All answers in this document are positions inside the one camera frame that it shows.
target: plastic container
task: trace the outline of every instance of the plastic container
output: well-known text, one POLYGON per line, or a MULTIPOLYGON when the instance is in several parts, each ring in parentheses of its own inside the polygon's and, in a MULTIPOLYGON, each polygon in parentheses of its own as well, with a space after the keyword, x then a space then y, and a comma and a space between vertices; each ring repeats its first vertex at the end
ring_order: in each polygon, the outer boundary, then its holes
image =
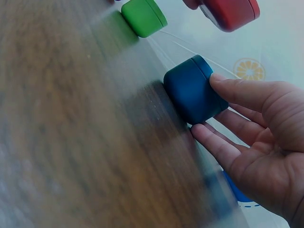
POLYGON ((167 20, 154 0, 131 0, 121 9, 133 31, 142 38, 167 26, 167 20))
POLYGON ((212 88, 213 73, 208 63, 196 55, 168 71, 164 88, 181 117, 189 124, 198 124, 228 108, 212 88))
POLYGON ((260 16, 256 0, 202 0, 200 9, 213 24, 232 32, 260 16))

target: wooden table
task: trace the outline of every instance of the wooden table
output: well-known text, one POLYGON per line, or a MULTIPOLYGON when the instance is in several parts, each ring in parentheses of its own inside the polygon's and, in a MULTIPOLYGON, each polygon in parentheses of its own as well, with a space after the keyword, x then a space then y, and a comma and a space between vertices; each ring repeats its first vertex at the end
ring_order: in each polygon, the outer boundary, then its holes
POLYGON ((1 228, 246 227, 112 1, 0 0, 0 44, 1 228))

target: green lid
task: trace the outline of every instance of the green lid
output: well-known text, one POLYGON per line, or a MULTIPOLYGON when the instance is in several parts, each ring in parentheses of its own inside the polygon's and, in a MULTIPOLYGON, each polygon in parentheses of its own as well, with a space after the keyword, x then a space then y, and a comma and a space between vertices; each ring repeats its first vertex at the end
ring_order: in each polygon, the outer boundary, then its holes
POLYGON ((149 6, 152 8, 158 19, 160 20, 163 27, 168 25, 168 22, 162 13, 161 9, 158 7, 156 2, 154 0, 146 0, 146 2, 149 4, 149 6))

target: blue container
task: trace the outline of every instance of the blue container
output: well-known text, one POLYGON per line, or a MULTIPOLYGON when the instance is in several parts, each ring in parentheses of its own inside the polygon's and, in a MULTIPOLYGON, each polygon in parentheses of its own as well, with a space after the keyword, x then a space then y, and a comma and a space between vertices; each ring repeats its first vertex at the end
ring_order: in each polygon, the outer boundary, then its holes
POLYGON ((181 117, 189 124, 203 123, 228 108, 209 83, 213 73, 208 63, 196 55, 168 71, 164 88, 181 117))

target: red lid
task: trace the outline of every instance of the red lid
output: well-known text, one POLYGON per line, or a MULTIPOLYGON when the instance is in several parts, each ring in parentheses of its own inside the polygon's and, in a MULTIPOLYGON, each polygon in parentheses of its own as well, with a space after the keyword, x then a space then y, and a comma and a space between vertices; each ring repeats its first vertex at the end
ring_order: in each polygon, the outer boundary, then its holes
POLYGON ((218 27, 226 32, 234 31, 260 15, 256 0, 204 0, 201 8, 208 9, 218 27))
POLYGON ((257 19, 260 16, 260 8, 258 6, 258 3, 256 0, 249 0, 252 9, 253 9, 253 13, 255 14, 255 19, 257 19))

